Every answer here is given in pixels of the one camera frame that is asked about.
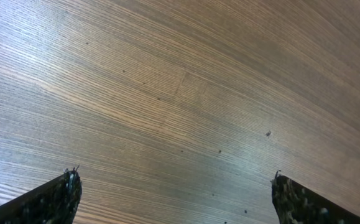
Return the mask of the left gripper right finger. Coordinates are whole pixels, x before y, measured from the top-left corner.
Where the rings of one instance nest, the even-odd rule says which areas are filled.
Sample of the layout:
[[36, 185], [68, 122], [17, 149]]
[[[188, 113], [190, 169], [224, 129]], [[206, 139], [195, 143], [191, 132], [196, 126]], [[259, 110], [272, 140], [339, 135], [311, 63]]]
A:
[[280, 224], [360, 224], [356, 214], [329, 201], [278, 170], [271, 181]]

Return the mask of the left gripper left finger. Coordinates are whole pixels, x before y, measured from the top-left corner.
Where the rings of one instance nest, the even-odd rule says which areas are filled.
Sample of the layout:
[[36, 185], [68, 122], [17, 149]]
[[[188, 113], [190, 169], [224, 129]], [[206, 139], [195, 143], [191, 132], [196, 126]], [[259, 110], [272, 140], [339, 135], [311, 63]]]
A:
[[0, 205], [0, 223], [72, 224], [82, 195], [77, 168]]

